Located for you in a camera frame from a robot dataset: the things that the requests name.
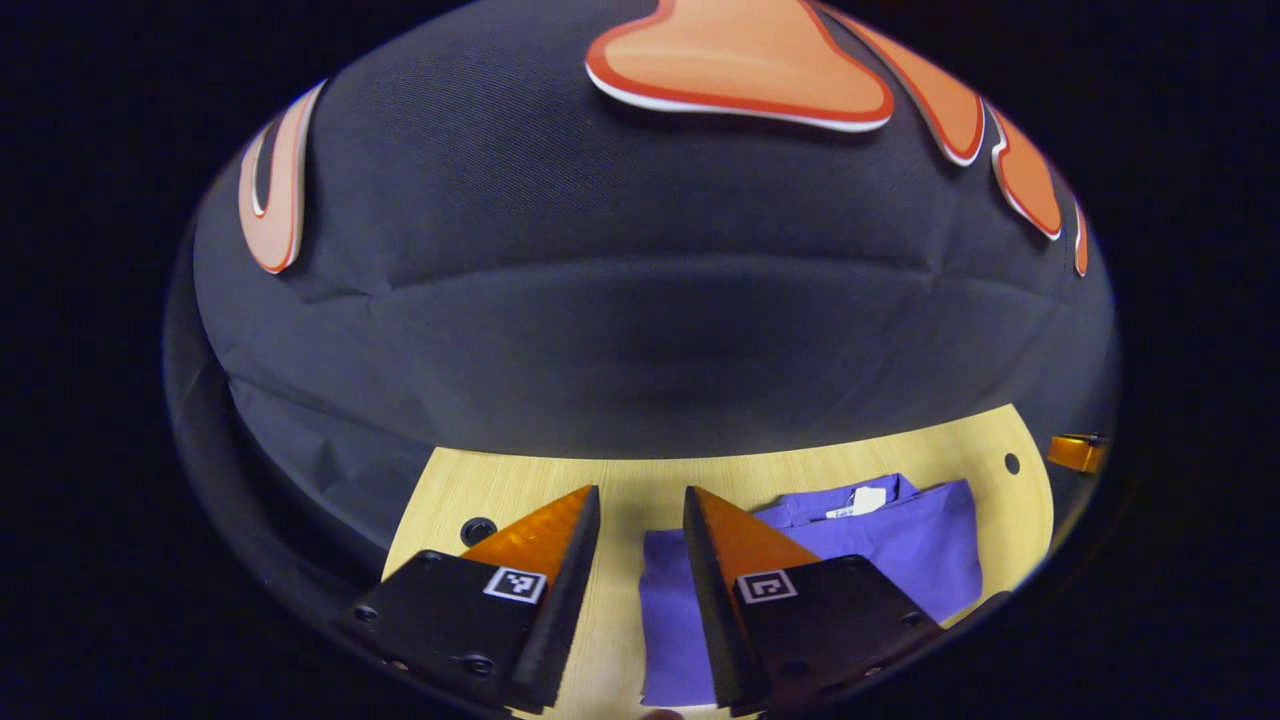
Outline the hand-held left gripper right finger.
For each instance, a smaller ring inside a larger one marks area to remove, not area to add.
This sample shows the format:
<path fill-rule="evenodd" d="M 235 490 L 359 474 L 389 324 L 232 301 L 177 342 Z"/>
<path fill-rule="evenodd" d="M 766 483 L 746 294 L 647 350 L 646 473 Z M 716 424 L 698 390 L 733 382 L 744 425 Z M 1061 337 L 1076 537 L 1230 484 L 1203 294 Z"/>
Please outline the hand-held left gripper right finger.
<path fill-rule="evenodd" d="M 735 717 L 833 712 L 942 634 L 869 559 L 819 559 L 698 486 L 684 537 L 716 705 Z"/>

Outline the purple shirt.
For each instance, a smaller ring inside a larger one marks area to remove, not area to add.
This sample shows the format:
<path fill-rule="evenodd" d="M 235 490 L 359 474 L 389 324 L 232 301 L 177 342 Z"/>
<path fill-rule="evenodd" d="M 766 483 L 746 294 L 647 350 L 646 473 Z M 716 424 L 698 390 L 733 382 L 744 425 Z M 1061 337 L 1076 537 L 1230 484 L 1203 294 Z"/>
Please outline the purple shirt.
<path fill-rule="evenodd" d="M 937 623 L 979 598 L 977 509 L 965 480 L 919 489 L 905 475 L 890 474 L 782 495 L 755 515 L 819 559 L 867 557 Z M 649 530 L 637 584 L 645 641 L 641 703 L 713 705 L 710 660 L 684 532 Z"/>

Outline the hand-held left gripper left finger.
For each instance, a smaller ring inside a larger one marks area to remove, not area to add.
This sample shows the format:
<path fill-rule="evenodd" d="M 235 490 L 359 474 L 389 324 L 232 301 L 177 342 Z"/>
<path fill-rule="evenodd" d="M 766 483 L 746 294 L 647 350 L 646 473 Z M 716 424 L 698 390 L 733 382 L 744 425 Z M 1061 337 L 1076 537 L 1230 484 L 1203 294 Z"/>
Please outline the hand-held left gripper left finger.
<path fill-rule="evenodd" d="M 376 660 L 498 714 L 559 694 L 602 524 L 585 486 L 460 555 L 422 550 L 340 616 Z"/>

